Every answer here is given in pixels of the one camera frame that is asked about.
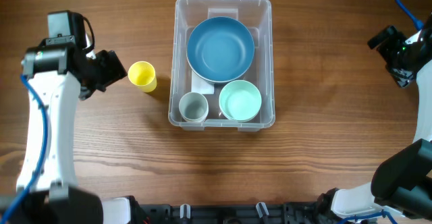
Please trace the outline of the grey cup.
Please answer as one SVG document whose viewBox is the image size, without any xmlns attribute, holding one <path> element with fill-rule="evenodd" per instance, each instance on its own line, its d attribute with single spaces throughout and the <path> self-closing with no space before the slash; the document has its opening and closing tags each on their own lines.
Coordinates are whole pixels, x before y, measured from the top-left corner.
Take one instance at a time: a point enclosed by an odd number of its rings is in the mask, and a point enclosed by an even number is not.
<svg viewBox="0 0 432 224">
<path fill-rule="evenodd" d="M 208 100 L 203 94 L 188 92 L 180 99 L 179 110 L 186 121 L 202 122 L 209 113 Z"/>
</svg>

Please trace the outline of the dark blue bowl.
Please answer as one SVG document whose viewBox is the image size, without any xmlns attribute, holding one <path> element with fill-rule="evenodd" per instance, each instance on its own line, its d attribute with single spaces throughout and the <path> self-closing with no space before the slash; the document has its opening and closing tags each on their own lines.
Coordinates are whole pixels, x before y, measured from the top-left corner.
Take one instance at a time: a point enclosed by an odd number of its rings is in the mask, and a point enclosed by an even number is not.
<svg viewBox="0 0 432 224">
<path fill-rule="evenodd" d="M 242 77 L 252 65 L 255 44 L 243 23 L 219 16 L 201 22 L 191 32 L 186 55 L 192 71 L 215 84 Z"/>
</svg>

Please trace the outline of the mint green small bowl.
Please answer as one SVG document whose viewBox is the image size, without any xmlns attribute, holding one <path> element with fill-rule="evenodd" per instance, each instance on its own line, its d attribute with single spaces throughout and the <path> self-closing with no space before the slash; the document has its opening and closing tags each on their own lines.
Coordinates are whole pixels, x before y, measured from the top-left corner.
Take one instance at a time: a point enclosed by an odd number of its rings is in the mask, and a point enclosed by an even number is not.
<svg viewBox="0 0 432 224">
<path fill-rule="evenodd" d="M 226 84 L 219 94 L 219 108 L 229 120 L 247 122 L 254 119 L 261 109 L 259 89 L 246 80 L 234 80 Z"/>
</svg>

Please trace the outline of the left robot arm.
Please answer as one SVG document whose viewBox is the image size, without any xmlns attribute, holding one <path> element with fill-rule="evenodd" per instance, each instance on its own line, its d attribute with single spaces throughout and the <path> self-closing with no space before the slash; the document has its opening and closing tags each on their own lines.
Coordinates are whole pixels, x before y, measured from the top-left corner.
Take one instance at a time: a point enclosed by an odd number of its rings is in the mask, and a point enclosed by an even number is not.
<svg viewBox="0 0 432 224">
<path fill-rule="evenodd" d="M 30 106 L 26 153 L 16 196 L 1 197 L 1 222 L 102 223 L 101 199 L 78 187 L 74 170 L 76 105 L 127 72 L 114 51 L 94 52 L 83 15 L 56 11 L 47 20 L 48 37 L 21 62 Z"/>
</svg>

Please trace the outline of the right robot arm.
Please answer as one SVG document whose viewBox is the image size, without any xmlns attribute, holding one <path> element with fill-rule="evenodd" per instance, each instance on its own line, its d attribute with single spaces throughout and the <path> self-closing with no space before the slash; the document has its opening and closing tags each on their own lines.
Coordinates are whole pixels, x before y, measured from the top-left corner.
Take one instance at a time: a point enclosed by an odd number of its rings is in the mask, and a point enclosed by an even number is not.
<svg viewBox="0 0 432 224">
<path fill-rule="evenodd" d="M 410 38 L 388 26 L 368 46 L 382 56 L 400 88 L 417 84 L 414 140 L 380 164 L 371 182 L 322 194 L 314 218 L 320 223 L 361 223 L 377 217 L 431 220 L 431 23 Z"/>
</svg>

